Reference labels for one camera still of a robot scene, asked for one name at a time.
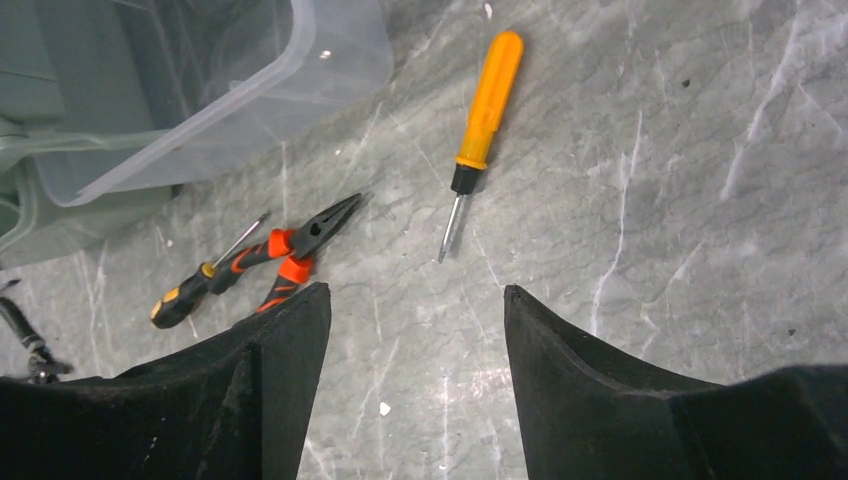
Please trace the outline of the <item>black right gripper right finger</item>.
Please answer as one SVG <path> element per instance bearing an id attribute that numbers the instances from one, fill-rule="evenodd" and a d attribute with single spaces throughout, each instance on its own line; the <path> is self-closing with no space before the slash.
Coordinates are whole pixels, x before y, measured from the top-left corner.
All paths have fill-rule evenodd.
<path id="1" fill-rule="evenodd" d="M 517 285 L 504 327 L 532 479 L 843 479 L 847 369 L 797 365 L 722 386 L 662 369 Z"/>

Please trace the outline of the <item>orange handled screwdriver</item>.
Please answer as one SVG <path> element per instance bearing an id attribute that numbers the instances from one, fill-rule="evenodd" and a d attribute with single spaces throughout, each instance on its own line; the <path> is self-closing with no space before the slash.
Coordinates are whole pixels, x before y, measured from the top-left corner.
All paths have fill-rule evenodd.
<path id="1" fill-rule="evenodd" d="M 503 31 L 493 38 L 482 64 L 466 130 L 455 158 L 451 190 L 456 197 L 439 248 L 439 263 L 452 248 L 464 203 L 474 193 L 488 166 L 488 152 L 501 125 L 523 52 L 522 37 L 515 31 Z"/>

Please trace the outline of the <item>green toolbox with clear lid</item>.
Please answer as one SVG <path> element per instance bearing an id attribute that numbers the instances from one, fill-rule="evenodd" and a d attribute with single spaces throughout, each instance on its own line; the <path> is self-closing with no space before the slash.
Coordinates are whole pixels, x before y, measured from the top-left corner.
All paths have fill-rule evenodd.
<path id="1" fill-rule="evenodd" d="M 75 253 L 370 96 L 376 1 L 5 1 L 1 265 Z"/>

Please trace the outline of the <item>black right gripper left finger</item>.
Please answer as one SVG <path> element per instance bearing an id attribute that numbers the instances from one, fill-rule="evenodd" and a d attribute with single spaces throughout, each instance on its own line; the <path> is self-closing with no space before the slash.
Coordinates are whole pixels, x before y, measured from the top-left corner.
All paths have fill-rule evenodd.
<path id="1" fill-rule="evenodd" d="M 1 383 L 5 479 L 293 479 L 331 295 L 270 310 L 114 378 Z"/>

